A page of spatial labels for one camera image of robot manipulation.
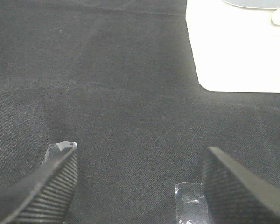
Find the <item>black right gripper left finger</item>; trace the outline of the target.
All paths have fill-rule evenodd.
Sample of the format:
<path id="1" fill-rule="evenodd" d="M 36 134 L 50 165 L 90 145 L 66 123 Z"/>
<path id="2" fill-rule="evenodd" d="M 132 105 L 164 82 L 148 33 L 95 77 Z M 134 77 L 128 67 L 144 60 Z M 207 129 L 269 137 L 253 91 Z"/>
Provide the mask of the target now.
<path id="1" fill-rule="evenodd" d="M 62 224 L 77 183 L 77 149 L 66 149 L 0 191 L 0 224 Z"/>

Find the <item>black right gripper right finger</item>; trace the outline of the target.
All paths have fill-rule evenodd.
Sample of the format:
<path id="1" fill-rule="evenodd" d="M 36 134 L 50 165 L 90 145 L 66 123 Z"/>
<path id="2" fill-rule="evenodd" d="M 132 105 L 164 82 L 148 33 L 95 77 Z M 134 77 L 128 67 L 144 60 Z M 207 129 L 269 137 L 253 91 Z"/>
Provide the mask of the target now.
<path id="1" fill-rule="evenodd" d="M 280 224 L 280 190 L 217 147 L 203 160 L 203 193 L 212 224 Z"/>

